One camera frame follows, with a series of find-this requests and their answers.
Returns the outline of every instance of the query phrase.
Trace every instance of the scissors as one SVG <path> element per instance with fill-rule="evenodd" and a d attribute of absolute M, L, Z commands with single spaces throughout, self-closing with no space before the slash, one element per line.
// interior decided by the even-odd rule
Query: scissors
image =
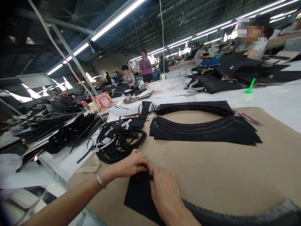
<path fill-rule="evenodd" d="M 252 119 L 250 116 L 247 116 L 245 113 L 239 112 L 238 114 L 242 116 L 244 119 L 246 119 L 247 121 L 252 122 L 257 126 L 263 126 L 263 124 L 261 124 L 259 121 Z"/>

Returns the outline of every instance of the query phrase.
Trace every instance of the fluorescent light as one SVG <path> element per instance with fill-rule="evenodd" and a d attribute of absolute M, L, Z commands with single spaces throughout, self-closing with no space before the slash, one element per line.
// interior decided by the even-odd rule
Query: fluorescent light
<path fill-rule="evenodd" d="M 192 36 L 190 36 L 190 37 L 188 37 L 188 38 L 185 38 L 185 39 L 183 39 L 183 40 L 181 40 L 181 41 L 177 41 L 177 42 L 175 42 L 175 43 L 172 43 L 172 44 L 170 44 L 170 45 L 167 46 L 167 47 L 173 46 L 174 44 L 178 44 L 178 43 L 180 43 L 180 42 L 183 42 L 183 41 L 188 40 L 188 39 L 191 39 L 191 38 L 192 38 Z"/>
<path fill-rule="evenodd" d="M 80 47 L 78 50 L 76 50 L 76 51 L 73 53 L 73 55 L 74 55 L 74 56 L 78 55 L 81 51 L 83 51 L 83 50 L 84 50 L 85 48 L 87 48 L 88 46 L 89 46 L 88 43 L 84 44 L 82 47 Z M 70 61 L 71 59 L 72 59 L 72 57 L 70 56 L 70 57 L 67 58 L 67 61 Z"/>
<path fill-rule="evenodd" d="M 227 28 L 227 27 L 231 27 L 231 26 L 233 26 L 233 25 L 235 25 L 235 24 L 237 24 L 237 22 L 236 22 L 236 23 L 233 23 L 233 24 L 230 24 L 230 25 L 227 25 L 227 26 L 224 26 L 224 27 L 222 27 L 221 29 L 224 29 L 224 28 Z"/>
<path fill-rule="evenodd" d="M 278 9 L 278 8 L 281 8 L 281 7 L 283 7 L 283 6 L 292 4 L 292 3 L 297 2 L 297 1 L 299 1 L 299 0 L 293 0 L 293 1 L 290 1 L 290 2 L 288 2 L 288 3 L 282 4 L 282 5 L 277 6 L 277 7 L 275 7 L 275 8 L 272 8 L 272 9 L 269 9 L 269 10 L 267 10 L 267 11 L 264 11 L 264 12 L 260 13 L 260 15 L 261 15 L 261 14 L 264 14 L 264 13 L 267 13 L 267 12 L 269 12 L 269 11 L 272 11 L 272 10 L 275 10 L 275 9 Z"/>
<path fill-rule="evenodd" d="M 164 49 L 164 47 L 163 48 L 161 48 L 161 49 L 157 49 L 157 50 L 154 50 L 153 52 L 157 52 L 157 51 L 159 51 L 159 50 L 163 50 Z"/>
<path fill-rule="evenodd" d="M 176 54 L 178 54 L 178 53 L 173 53 L 173 54 L 171 54 L 171 55 L 168 55 L 168 56 L 166 56 L 166 57 L 173 56 L 173 55 L 176 55 Z"/>
<path fill-rule="evenodd" d="M 166 51 L 166 50 L 167 50 L 167 49 L 160 50 L 160 51 L 158 51 L 158 52 L 153 53 L 152 55 L 155 55 L 155 54 L 160 53 L 160 52 L 164 52 L 164 51 Z"/>
<path fill-rule="evenodd" d="M 47 75 L 51 75 L 53 72 L 55 72 L 56 70 L 58 70 L 59 68 L 61 68 L 63 65 L 59 64 L 58 66 L 56 66 L 54 69 L 52 69 L 50 72 L 47 73 Z"/>
<path fill-rule="evenodd" d="M 222 27 L 222 26 L 224 26 L 224 25 L 226 25 L 226 24 L 229 24 L 229 23 L 231 23 L 231 22 L 232 22 L 232 20 L 230 20 L 230 21 L 228 21 L 228 22 L 226 22 L 226 23 L 220 24 L 220 25 L 218 25 L 218 26 L 216 26 L 216 27 L 210 28 L 210 29 L 208 29 L 208 30 L 206 30 L 206 31 L 202 31 L 202 32 L 198 33 L 197 36 L 198 36 L 198 35 L 201 35 L 201 34 L 203 34 L 203 33 L 206 33 L 207 31 L 211 31 L 211 30 L 213 30 L 213 29 L 215 29 L 215 28 Z"/>
<path fill-rule="evenodd" d="M 288 13 L 282 13 L 282 14 L 279 14 L 279 15 L 276 15 L 276 16 L 271 17 L 271 19 L 276 19 L 276 18 L 278 18 L 278 17 L 282 17 L 282 16 L 285 16 L 285 15 L 287 15 L 287 14 L 291 14 L 291 13 L 296 12 L 296 11 L 297 11 L 297 10 L 290 11 L 290 12 L 288 12 Z"/>
<path fill-rule="evenodd" d="M 274 5 L 277 5 L 277 4 L 279 4 L 279 3 L 281 3 L 281 2 L 285 2 L 285 1 L 286 1 L 286 0 L 280 0 L 280 1 L 278 1 L 278 2 L 275 2 L 275 3 L 272 3 L 272 4 L 267 5 L 267 6 L 265 6 L 265 7 L 262 7 L 262 8 L 260 8 L 260 9 L 258 9 L 258 10 L 253 11 L 253 12 L 250 12 L 250 13 L 248 13 L 248 14 L 245 14 L 245 15 L 243 15 L 243 16 L 240 16 L 239 18 L 243 18 L 243 17 L 250 16 L 250 15 L 252 15 L 252 14 L 254 14 L 254 13 L 257 13 L 257 12 L 259 12 L 259 11 L 262 11 L 262 10 L 264 10 L 264 9 L 266 9 L 266 8 L 270 8 L 270 7 L 274 6 Z"/>
<path fill-rule="evenodd" d="M 212 40 L 212 41 L 210 41 L 210 42 L 206 42 L 206 43 L 204 43 L 204 45 L 206 45 L 206 44 L 208 44 L 208 43 L 211 43 L 211 42 L 215 42 L 215 41 L 218 41 L 218 40 L 220 40 L 220 39 L 222 39 L 222 38 L 219 38 L 219 39 L 215 39 L 215 40 Z"/>
<path fill-rule="evenodd" d="M 122 14 L 120 14 L 116 19 L 114 19 L 111 23 L 109 23 L 104 29 L 98 32 L 93 38 L 92 41 L 97 40 L 100 36 L 110 30 L 113 26 L 115 26 L 119 21 L 121 21 L 124 17 L 126 17 L 129 13 L 131 13 L 134 9 L 136 9 L 139 5 L 141 5 L 146 0 L 138 0 L 133 5 L 131 5 L 128 9 L 126 9 Z"/>
<path fill-rule="evenodd" d="M 273 22 L 275 22 L 275 21 L 277 21 L 277 20 L 281 20 L 281 19 L 284 19 L 284 18 L 285 18 L 285 17 L 281 17 L 281 18 L 276 19 L 276 20 L 271 20 L 270 23 L 273 23 Z"/>
<path fill-rule="evenodd" d="M 185 44 L 185 43 L 187 43 L 187 42 L 188 42 L 188 41 L 185 41 L 185 42 L 182 42 L 182 43 L 176 44 L 176 45 L 174 45 L 174 46 L 171 46 L 170 48 L 173 48 L 173 47 L 176 47 L 176 46 L 183 45 L 183 44 Z"/>
<path fill-rule="evenodd" d="M 211 31 L 211 32 L 206 33 L 206 34 L 204 34 L 204 35 L 198 36 L 198 37 L 196 37 L 196 38 L 193 38 L 192 40 L 196 40 L 196 39 L 198 39 L 198 38 L 201 38 L 201 37 L 207 36 L 207 35 L 209 35 L 209 34 L 212 34 L 212 33 L 214 33 L 214 32 L 217 32 L 217 30 L 214 30 L 214 31 Z"/>

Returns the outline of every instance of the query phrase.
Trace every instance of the man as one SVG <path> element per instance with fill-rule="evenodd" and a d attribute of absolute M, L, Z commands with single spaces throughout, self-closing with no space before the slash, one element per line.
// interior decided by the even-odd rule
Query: man
<path fill-rule="evenodd" d="M 197 51 L 197 53 L 194 56 L 194 64 L 196 67 L 202 66 L 203 60 L 207 60 L 207 57 L 203 56 L 204 49 L 205 49 L 205 45 L 201 44 L 200 49 Z"/>
<path fill-rule="evenodd" d="M 172 61 L 172 57 L 168 57 L 168 66 L 172 66 L 174 65 L 173 61 Z"/>
<path fill-rule="evenodd" d="M 106 72 L 106 80 L 108 81 L 109 84 L 112 85 L 111 77 L 109 76 L 109 72 Z"/>
<path fill-rule="evenodd" d="M 159 69 L 161 73 L 167 73 L 169 72 L 169 69 L 167 68 L 168 62 L 167 60 L 163 59 L 163 55 L 160 57 L 160 63 L 159 63 Z"/>
<path fill-rule="evenodd" d="M 125 83 L 128 86 L 135 85 L 135 83 L 136 83 L 135 82 L 135 76 L 132 72 L 129 71 L 129 67 L 127 65 L 124 65 L 124 66 L 121 67 L 121 70 L 124 73 L 123 79 L 124 79 Z"/>

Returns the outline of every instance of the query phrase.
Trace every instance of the curved leather strip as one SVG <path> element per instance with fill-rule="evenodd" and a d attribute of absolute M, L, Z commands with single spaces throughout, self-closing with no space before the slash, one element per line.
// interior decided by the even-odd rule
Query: curved leather strip
<path fill-rule="evenodd" d="M 182 110 L 201 110 L 211 112 L 221 116 L 234 115 L 227 101 L 209 101 L 209 102 L 187 102 L 178 104 L 161 104 L 155 109 L 158 115 L 182 111 Z"/>

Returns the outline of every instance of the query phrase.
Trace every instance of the ceiling beam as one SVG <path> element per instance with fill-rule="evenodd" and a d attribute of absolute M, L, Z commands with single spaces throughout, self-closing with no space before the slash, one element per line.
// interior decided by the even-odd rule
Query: ceiling beam
<path fill-rule="evenodd" d="M 17 14 L 22 16 L 22 17 L 25 17 L 25 18 L 30 18 L 30 19 L 34 19 L 34 20 L 39 19 L 36 13 L 34 13 L 32 11 L 29 11 L 29 10 L 26 10 L 26 9 L 18 9 Z M 89 30 L 89 29 L 86 29 L 86 28 L 83 28 L 83 27 L 80 27 L 80 26 L 76 26 L 74 24 L 66 23 L 64 21 L 57 20 L 57 19 L 47 17 L 47 16 L 42 16 L 42 17 L 46 22 L 54 23 L 54 24 L 57 24 L 57 25 L 60 25 L 60 26 L 63 26 L 63 27 L 70 28 L 71 30 L 80 31 L 80 32 L 83 32 L 83 33 L 86 33 L 86 34 L 89 34 L 89 35 L 94 35 L 95 34 L 95 32 L 92 31 L 92 30 Z"/>

